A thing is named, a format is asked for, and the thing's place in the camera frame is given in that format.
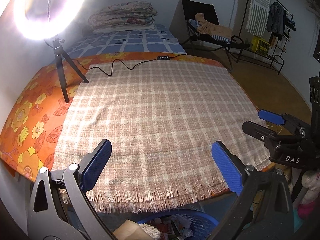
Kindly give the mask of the blue trash basket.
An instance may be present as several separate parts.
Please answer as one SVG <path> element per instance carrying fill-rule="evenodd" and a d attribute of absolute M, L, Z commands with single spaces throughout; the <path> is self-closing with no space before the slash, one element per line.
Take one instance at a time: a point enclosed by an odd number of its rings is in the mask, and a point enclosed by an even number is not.
<path fill-rule="evenodd" d="M 207 239 L 219 221 L 191 209 L 175 209 L 127 218 L 114 230 L 118 239 Z"/>

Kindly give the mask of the plush toy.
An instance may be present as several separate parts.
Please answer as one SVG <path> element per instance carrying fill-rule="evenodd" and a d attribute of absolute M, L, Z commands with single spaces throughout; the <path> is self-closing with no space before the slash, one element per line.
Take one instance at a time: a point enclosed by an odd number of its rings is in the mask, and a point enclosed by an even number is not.
<path fill-rule="evenodd" d="M 306 220 L 319 199 L 319 169 L 303 171 L 290 168 L 289 191 L 298 217 Z"/>

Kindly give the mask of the yellow crate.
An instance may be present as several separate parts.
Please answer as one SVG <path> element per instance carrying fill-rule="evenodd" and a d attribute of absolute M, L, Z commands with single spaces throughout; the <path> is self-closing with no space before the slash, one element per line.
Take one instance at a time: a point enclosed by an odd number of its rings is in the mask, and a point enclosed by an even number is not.
<path fill-rule="evenodd" d="M 268 42 L 266 42 L 262 38 L 253 36 L 251 41 L 251 51 L 261 56 L 267 56 L 269 49 L 270 49 L 270 44 Z"/>

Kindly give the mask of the black clothes rack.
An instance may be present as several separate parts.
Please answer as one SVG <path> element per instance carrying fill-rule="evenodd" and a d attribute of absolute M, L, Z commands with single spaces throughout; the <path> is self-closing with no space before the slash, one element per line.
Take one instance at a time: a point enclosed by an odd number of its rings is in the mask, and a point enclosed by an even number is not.
<path fill-rule="evenodd" d="M 239 50 L 236 62 L 253 63 L 280 74 L 292 31 L 296 31 L 293 14 L 280 0 L 246 0 L 238 36 L 248 34 L 250 40 L 244 44 L 249 47 Z"/>

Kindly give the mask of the dark hanging jacket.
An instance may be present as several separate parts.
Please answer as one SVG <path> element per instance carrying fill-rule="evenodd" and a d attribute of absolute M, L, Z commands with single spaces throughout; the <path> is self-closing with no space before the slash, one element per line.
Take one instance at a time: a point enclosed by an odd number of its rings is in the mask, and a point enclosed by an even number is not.
<path fill-rule="evenodd" d="M 293 31 L 296 30 L 295 22 L 289 19 L 283 6 L 274 2 L 270 5 L 266 30 L 281 41 L 285 27 L 289 27 Z"/>

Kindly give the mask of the black folding chair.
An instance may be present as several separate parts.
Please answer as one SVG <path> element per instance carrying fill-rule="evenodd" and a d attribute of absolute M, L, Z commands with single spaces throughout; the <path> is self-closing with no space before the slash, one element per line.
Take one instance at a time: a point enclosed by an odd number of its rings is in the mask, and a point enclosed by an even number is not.
<path fill-rule="evenodd" d="M 223 49 L 229 61 L 229 72 L 233 71 L 230 50 L 238 49 L 243 52 L 250 47 L 244 40 L 233 35 L 233 30 L 219 23 L 215 8 L 212 4 L 201 3 L 191 0 L 181 0 L 184 19 L 187 25 L 188 39 L 181 45 L 190 43 L 192 46 L 195 41 L 207 42 L 219 46 L 211 51 Z"/>

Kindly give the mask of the white striped towel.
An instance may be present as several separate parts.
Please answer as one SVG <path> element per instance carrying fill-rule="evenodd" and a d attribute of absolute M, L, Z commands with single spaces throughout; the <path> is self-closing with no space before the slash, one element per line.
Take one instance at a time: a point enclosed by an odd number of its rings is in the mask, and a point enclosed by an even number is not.
<path fill-rule="evenodd" d="M 266 30 L 271 0 L 249 0 L 249 11 L 245 29 L 248 33 L 263 37 Z"/>

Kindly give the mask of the clothes on chair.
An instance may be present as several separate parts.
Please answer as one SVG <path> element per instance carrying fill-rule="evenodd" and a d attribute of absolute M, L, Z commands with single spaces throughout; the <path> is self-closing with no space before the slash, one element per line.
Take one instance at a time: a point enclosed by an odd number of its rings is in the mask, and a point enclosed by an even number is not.
<path fill-rule="evenodd" d="M 202 13 L 197 13 L 195 19 L 189 19 L 188 22 L 197 34 L 209 35 L 214 40 L 231 43 L 232 29 L 208 22 Z"/>

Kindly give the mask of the blue checked bedsheet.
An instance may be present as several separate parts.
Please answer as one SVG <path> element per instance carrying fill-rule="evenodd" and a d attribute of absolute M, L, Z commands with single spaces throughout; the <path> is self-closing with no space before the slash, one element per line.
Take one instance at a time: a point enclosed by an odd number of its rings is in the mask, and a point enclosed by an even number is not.
<path fill-rule="evenodd" d="M 177 38 L 162 24 L 152 29 L 92 34 L 66 49 L 73 58 L 123 52 L 160 52 L 185 54 Z"/>

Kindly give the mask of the folded floral quilt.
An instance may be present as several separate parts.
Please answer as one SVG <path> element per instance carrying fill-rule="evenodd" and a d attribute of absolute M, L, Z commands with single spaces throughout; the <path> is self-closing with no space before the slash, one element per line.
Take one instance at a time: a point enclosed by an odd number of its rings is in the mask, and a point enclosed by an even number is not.
<path fill-rule="evenodd" d="M 132 1 L 109 5 L 88 19 L 93 30 L 120 27 L 148 27 L 153 24 L 157 10 L 150 2 Z"/>

